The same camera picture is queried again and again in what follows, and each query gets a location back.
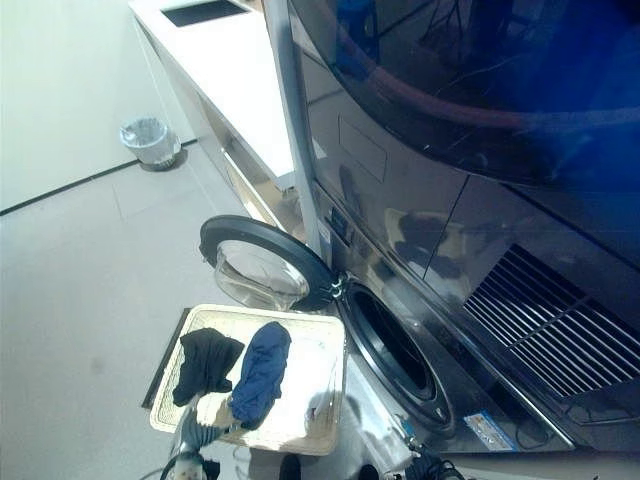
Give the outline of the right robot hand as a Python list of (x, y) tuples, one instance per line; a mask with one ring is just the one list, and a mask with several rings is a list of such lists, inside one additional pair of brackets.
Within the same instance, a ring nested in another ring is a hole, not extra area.
[(411, 458), (405, 466), (386, 472), (384, 479), (465, 479), (451, 461), (437, 456), (418, 441), (415, 429), (406, 417), (395, 414), (395, 423)]

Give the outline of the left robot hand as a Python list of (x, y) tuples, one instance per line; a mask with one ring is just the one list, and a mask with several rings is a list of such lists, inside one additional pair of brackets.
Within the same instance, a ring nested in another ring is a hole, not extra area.
[(197, 411), (188, 408), (181, 418), (177, 433), (180, 451), (199, 451), (220, 438), (223, 431), (215, 426), (200, 424), (197, 421)]

